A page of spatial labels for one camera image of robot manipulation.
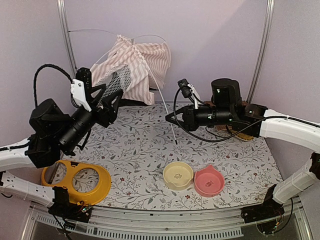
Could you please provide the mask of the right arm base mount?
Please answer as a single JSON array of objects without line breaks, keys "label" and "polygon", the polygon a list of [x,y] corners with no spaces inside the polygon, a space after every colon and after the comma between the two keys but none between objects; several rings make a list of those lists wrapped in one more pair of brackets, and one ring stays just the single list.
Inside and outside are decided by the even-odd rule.
[{"label": "right arm base mount", "polygon": [[285,213],[283,204],[273,200],[273,191],[276,185],[272,185],[266,192],[263,203],[243,207],[241,209],[241,217],[245,223],[262,221],[265,219],[277,217]]}]

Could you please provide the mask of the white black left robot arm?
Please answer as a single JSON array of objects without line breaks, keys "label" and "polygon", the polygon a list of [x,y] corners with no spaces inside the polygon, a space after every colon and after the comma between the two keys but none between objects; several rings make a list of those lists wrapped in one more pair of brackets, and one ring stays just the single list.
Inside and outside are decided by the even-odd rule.
[{"label": "white black left robot arm", "polygon": [[95,124],[105,128],[112,124],[124,92],[119,89],[104,96],[104,90],[104,85],[94,87],[92,91],[99,92],[88,103],[91,109],[81,106],[73,115],[64,114],[51,98],[36,106],[29,119],[34,134],[0,149],[0,191],[55,207],[63,217],[70,217],[75,210],[67,189],[41,186],[27,173],[16,173],[50,167],[62,155],[75,156],[74,149]]}]

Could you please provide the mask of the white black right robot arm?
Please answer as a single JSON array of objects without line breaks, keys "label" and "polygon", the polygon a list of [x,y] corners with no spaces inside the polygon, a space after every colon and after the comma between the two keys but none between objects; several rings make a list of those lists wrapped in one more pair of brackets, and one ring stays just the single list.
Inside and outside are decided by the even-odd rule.
[{"label": "white black right robot arm", "polygon": [[[211,82],[211,102],[201,100],[193,84],[179,80],[177,94],[191,101],[191,105],[173,107],[166,120],[180,127],[188,135],[206,142],[224,142],[238,134],[264,138],[276,157],[294,157],[291,175],[270,187],[259,206],[262,218],[269,218],[290,198],[299,195],[320,180],[320,125],[308,120],[280,113],[263,105],[242,101],[236,80],[219,78]],[[209,140],[196,135],[199,127],[231,127],[230,136]]]}]

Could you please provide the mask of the pink striped pet tent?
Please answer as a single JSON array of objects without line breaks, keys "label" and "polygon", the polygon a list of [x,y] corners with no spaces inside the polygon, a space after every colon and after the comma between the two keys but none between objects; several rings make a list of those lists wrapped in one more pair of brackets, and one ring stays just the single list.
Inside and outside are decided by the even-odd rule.
[{"label": "pink striped pet tent", "polygon": [[124,99],[153,105],[155,94],[150,89],[164,88],[171,65],[167,43],[135,43],[128,37],[117,35],[106,54],[105,61],[90,68],[92,85],[106,84],[104,96],[122,89]]}]

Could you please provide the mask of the white tent pole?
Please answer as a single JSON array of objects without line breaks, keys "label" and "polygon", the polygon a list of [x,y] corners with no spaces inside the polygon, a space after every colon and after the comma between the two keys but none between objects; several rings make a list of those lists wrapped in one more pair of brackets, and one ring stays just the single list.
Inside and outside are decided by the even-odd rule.
[{"label": "white tent pole", "polygon": [[[117,35],[121,35],[121,34],[116,34],[114,32],[111,32],[111,31],[107,31],[107,30],[104,30],[104,29],[97,29],[97,28],[76,29],[76,30],[71,30],[70,32],[71,33],[73,33],[73,32],[76,32],[76,33],[77,32],[104,32],[104,33],[108,33],[108,34],[114,35],[114,36],[116,36],[116,38],[117,38]],[[157,43],[157,44],[161,44],[163,42],[167,42],[163,37],[161,37],[159,35],[156,35],[156,34],[143,34],[143,35],[139,35],[139,36],[136,36],[136,37],[132,37],[130,39],[134,40],[135,43]],[[108,55],[106,54],[107,52],[105,52],[94,64],[96,64],[96,63],[100,64],[100,63],[104,62],[108,58]],[[158,91],[158,93],[159,93],[159,95],[161,97],[161,100],[163,102],[164,108],[166,110],[166,113],[168,114],[169,110],[167,108],[167,103],[166,103],[165,98],[163,96],[163,89],[160,90],[160,89],[152,89],[151,88],[150,91],[151,92],[152,91]]]}]

